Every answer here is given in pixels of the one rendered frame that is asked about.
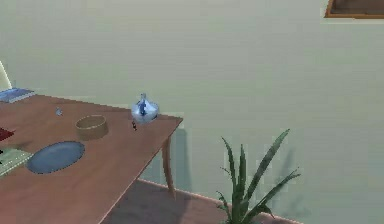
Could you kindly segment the green house plant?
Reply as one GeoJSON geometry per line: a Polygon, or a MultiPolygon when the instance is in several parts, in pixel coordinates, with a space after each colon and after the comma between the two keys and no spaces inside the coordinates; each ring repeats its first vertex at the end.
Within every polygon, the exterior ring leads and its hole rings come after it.
{"type": "Polygon", "coordinates": [[[267,213],[272,218],[275,218],[267,203],[276,196],[283,187],[292,179],[300,176],[297,169],[293,170],[280,182],[278,182],[252,209],[249,209],[250,199],[252,198],[262,176],[270,165],[272,159],[278,152],[284,139],[289,134],[290,130],[283,131],[270,146],[263,159],[261,160],[256,173],[249,184],[246,186],[247,180],[247,159],[245,156],[244,146],[240,145],[240,157],[238,169],[235,169],[235,160],[232,147],[229,142],[222,137],[223,143],[227,150],[229,168],[222,167],[229,176],[232,183],[231,204],[228,203],[225,196],[218,191],[220,204],[217,204],[218,209],[226,213],[226,220],[221,224],[260,224],[254,221],[254,218],[261,214],[267,213]]]}

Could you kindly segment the blue book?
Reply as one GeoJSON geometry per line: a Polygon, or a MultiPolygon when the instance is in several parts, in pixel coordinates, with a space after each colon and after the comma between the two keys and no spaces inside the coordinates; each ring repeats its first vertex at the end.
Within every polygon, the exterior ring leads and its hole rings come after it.
{"type": "Polygon", "coordinates": [[[22,88],[11,88],[0,92],[0,102],[14,103],[35,94],[34,91],[22,88]]]}

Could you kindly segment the brown wooden table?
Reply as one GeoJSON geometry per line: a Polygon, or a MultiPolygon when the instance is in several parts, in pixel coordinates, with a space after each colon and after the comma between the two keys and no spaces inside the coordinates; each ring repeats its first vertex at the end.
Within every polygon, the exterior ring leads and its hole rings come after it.
{"type": "Polygon", "coordinates": [[[35,153],[76,140],[75,123],[88,115],[105,116],[109,133],[86,141],[78,162],[46,175],[19,167],[0,179],[0,224],[100,224],[153,157],[169,151],[171,135],[182,122],[160,115],[135,131],[127,109],[35,95],[0,104],[0,127],[15,132],[0,146],[35,153]]]}

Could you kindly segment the pale green book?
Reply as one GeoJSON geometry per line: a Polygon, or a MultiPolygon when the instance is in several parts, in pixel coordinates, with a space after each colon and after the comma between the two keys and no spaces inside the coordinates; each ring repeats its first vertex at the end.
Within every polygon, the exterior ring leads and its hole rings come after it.
{"type": "Polygon", "coordinates": [[[7,175],[20,165],[24,165],[32,156],[32,153],[20,149],[2,149],[0,153],[0,177],[7,175]]]}

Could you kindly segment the wood framed wall picture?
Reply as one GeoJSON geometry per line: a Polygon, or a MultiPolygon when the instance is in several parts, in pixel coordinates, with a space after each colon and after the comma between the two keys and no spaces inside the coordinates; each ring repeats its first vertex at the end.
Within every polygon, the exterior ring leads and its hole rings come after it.
{"type": "Polygon", "coordinates": [[[324,17],[384,19],[384,0],[329,0],[324,17]]]}

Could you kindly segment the blue round plate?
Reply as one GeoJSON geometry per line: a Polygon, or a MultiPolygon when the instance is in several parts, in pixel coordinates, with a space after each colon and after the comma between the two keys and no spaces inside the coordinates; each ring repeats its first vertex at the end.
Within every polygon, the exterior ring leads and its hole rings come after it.
{"type": "Polygon", "coordinates": [[[36,174],[49,174],[76,163],[84,154],[85,146],[77,141],[62,141],[36,152],[26,167],[36,174]]]}

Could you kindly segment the tan round bowl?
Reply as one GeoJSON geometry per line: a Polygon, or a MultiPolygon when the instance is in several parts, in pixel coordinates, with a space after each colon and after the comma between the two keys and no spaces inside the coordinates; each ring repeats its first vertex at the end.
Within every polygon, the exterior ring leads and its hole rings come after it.
{"type": "Polygon", "coordinates": [[[96,140],[108,134],[107,119],[102,115],[88,115],[79,119],[76,132],[82,141],[96,140]]]}

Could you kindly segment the dark red book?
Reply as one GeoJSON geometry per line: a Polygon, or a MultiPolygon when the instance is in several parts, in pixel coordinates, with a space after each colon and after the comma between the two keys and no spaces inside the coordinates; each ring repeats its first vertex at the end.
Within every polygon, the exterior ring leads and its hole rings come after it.
{"type": "Polygon", "coordinates": [[[0,141],[3,141],[14,135],[13,131],[6,130],[4,128],[0,128],[0,141]]]}

